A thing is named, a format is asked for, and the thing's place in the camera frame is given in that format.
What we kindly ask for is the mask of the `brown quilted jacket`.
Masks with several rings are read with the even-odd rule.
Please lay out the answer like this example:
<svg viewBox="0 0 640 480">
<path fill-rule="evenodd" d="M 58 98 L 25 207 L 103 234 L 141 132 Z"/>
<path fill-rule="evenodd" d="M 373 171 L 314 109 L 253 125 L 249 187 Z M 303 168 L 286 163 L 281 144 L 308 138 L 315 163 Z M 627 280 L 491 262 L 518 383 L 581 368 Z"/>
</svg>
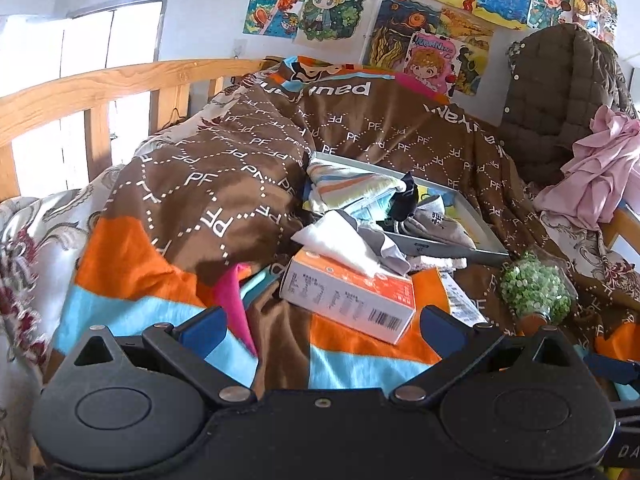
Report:
<svg viewBox="0 0 640 480">
<path fill-rule="evenodd" d="M 573 144 L 590 136 L 602 105 L 638 116 L 616 52 L 575 24 L 538 30 L 511 44 L 511 81 L 499 139 L 526 183 L 563 179 Z"/>
</svg>

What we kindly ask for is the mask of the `wooden bed rail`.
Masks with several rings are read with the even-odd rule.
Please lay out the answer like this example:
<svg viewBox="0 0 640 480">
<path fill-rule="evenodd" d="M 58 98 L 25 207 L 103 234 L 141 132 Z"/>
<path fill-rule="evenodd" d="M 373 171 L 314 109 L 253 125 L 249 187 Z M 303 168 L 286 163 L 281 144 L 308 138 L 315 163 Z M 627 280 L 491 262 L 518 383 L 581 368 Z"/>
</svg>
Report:
<svg viewBox="0 0 640 480">
<path fill-rule="evenodd" d="M 112 164 L 108 109 L 110 103 L 143 92 L 151 95 L 150 131 L 170 123 L 172 114 L 183 116 L 189 107 L 192 84 L 208 83 L 214 96 L 233 77 L 258 72 L 268 60 L 197 58 L 95 70 L 55 79 L 4 96 L 1 99 L 1 197 L 20 194 L 11 143 L 22 134 L 49 122 L 84 115 L 88 178 L 94 179 Z"/>
</svg>

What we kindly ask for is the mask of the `pink crumpled garment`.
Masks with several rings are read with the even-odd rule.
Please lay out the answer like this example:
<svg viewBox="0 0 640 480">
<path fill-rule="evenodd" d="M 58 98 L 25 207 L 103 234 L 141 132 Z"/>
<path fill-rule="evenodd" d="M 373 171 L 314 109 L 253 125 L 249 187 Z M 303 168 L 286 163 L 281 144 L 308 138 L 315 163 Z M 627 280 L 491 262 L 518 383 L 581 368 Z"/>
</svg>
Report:
<svg viewBox="0 0 640 480">
<path fill-rule="evenodd" d="M 590 129 L 573 144 L 573 158 L 561 167 L 563 179 L 540 191 L 534 206 L 595 231 L 613 219 L 638 167 L 639 122 L 602 105 Z"/>
</svg>

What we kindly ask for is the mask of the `navy blue sock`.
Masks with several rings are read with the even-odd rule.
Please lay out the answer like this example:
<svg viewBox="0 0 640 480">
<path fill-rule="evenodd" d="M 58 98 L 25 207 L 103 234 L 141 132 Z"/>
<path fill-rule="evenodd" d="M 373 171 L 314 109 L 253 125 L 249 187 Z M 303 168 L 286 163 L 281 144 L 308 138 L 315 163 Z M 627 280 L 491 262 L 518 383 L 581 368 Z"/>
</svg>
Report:
<svg viewBox="0 0 640 480">
<path fill-rule="evenodd" d="M 413 213 L 420 197 L 418 186 L 410 172 L 404 174 L 401 181 L 405 183 L 406 188 L 393 195 L 388 210 L 388 216 L 397 222 L 405 221 Z"/>
</svg>

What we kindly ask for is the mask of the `orange white tissue box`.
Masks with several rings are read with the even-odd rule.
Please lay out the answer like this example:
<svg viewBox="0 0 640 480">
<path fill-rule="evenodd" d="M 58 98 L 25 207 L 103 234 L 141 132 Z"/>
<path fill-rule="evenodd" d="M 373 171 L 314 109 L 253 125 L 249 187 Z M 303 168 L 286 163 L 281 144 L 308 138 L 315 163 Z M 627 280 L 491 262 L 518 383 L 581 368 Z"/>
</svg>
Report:
<svg viewBox="0 0 640 480">
<path fill-rule="evenodd" d="M 416 314 L 411 281 L 382 269 L 370 278 L 301 249 L 290 261 L 280 297 L 388 344 L 397 344 Z"/>
</svg>

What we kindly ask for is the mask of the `floral bed sheet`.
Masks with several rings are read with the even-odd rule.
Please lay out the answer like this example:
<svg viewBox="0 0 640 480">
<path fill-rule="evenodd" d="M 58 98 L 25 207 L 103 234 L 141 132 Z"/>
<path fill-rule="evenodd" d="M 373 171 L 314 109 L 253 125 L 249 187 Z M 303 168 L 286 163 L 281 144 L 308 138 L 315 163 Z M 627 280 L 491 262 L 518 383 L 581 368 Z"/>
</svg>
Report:
<svg viewBox="0 0 640 480">
<path fill-rule="evenodd" d="M 51 351 L 73 347 L 105 323 L 119 335 L 154 321 L 182 322 L 216 304 L 218 283 L 238 284 L 230 248 L 208 226 L 186 220 L 190 198 L 141 219 L 127 235 L 98 225 L 114 195 L 134 182 L 119 166 L 81 190 L 1 206 L 1 475 L 30 479 L 29 415 Z"/>
</svg>

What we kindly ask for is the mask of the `starry night style painting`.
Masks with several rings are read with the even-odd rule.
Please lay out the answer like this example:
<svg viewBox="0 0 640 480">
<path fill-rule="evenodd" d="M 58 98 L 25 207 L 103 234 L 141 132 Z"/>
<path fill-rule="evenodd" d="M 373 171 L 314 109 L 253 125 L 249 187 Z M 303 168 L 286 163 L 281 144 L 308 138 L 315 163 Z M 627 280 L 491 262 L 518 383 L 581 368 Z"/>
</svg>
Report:
<svg viewBox="0 0 640 480">
<path fill-rule="evenodd" d="M 427 89 L 475 96 L 495 27 L 444 6 L 382 0 L 362 62 L 416 78 Z"/>
</svg>

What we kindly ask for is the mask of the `pink girl cartoon painting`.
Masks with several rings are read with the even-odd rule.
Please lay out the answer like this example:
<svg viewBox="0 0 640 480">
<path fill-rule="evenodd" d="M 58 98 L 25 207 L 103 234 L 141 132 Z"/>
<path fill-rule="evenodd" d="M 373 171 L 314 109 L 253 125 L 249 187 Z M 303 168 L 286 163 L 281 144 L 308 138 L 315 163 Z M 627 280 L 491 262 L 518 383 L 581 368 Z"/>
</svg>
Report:
<svg viewBox="0 0 640 480">
<path fill-rule="evenodd" d="M 436 93 L 452 96 L 461 67 L 461 48 L 458 40 L 420 30 L 409 41 L 401 71 Z"/>
</svg>

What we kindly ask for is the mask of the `grey colourful tray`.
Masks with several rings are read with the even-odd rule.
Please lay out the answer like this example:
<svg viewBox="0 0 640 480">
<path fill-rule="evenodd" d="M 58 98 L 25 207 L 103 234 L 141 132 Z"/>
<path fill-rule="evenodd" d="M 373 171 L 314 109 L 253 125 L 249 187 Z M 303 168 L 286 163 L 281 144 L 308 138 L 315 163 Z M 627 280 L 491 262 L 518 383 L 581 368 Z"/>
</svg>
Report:
<svg viewBox="0 0 640 480">
<path fill-rule="evenodd" d="M 500 266 L 508 251 L 453 188 L 406 172 L 327 154 L 312 155 L 304 208 L 341 214 L 383 259 L 463 258 Z"/>
</svg>

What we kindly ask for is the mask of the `white grey cloth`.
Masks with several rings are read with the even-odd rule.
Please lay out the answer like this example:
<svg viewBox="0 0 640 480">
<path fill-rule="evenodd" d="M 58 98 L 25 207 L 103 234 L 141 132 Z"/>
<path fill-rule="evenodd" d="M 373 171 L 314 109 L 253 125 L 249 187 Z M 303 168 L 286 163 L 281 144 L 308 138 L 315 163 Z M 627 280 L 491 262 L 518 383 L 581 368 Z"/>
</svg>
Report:
<svg viewBox="0 0 640 480">
<path fill-rule="evenodd" d="M 359 222 L 342 210 L 326 212 L 291 240 L 368 278 L 383 269 L 398 275 L 411 269 L 404 253 L 377 224 Z"/>
</svg>

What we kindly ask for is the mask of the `blond boy cartoon painting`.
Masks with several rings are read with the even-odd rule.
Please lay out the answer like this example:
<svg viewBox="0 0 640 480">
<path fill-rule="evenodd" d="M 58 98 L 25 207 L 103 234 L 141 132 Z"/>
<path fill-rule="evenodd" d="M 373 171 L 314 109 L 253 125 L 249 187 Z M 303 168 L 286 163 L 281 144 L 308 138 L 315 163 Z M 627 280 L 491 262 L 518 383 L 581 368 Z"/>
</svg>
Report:
<svg viewBox="0 0 640 480">
<path fill-rule="evenodd" d="M 344 52 L 361 48 L 378 0 L 304 0 L 294 44 Z"/>
</svg>

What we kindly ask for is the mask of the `brown PF patterned blanket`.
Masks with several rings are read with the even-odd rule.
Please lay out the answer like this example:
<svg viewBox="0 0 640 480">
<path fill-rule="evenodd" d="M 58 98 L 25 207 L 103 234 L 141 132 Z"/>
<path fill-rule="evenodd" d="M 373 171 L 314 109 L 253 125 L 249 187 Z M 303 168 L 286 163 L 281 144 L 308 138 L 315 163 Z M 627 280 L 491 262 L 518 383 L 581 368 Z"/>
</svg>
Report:
<svg viewBox="0 0 640 480">
<path fill-rule="evenodd" d="M 310 58 L 229 88 L 119 171 L 55 351 L 70 352 L 93 325 L 131 336 L 221 306 L 230 327 L 209 361 L 260 391 L 391 389 L 434 364 L 416 326 L 386 344 L 288 304 L 273 287 L 247 307 L 222 293 L 295 254 L 308 160 L 321 151 L 454 188 L 511 256 L 538 245 L 566 259 L 579 294 L 568 334 L 610 358 L 638 358 L 638 274 L 579 247 L 572 230 L 548 231 L 490 131 L 394 75 Z"/>
</svg>

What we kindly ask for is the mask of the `striped folded cloth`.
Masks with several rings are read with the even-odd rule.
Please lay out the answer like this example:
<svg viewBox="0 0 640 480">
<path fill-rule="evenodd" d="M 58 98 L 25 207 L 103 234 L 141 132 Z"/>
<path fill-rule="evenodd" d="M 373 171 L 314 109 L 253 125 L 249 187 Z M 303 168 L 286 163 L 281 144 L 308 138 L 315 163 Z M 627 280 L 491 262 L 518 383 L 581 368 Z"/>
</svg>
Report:
<svg viewBox="0 0 640 480">
<path fill-rule="evenodd" d="M 383 220 L 390 200 L 407 189 L 399 178 L 318 158 L 309 163 L 307 177 L 303 206 L 320 216 L 342 210 L 357 219 Z"/>
</svg>

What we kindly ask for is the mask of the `orange haired girl painting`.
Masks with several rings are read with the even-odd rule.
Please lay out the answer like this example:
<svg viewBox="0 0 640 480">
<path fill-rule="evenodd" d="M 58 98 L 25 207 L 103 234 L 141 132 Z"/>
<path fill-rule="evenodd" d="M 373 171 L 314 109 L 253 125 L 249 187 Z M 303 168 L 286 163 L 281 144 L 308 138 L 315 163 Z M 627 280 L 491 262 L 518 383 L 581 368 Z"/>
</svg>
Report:
<svg viewBox="0 0 640 480">
<path fill-rule="evenodd" d="M 297 34 L 299 12 L 304 0 L 248 0 L 243 32 L 293 39 Z"/>
</svg>

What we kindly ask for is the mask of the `white paper packet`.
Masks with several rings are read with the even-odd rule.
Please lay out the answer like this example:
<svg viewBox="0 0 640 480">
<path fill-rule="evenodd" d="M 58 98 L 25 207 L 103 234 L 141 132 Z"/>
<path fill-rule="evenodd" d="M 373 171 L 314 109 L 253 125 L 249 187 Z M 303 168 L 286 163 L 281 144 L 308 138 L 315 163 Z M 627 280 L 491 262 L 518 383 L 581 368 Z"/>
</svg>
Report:
<svg viewBox="0 0 640 480">
<path fill-rule="evenodd" d="M 475 302 L 466 296 L 466 293 L 449 273 L 440 274 L 440 280 L 448 298 L 450 314 L 454 318 L 470 327 L 487 322 Z"/>
</svg>

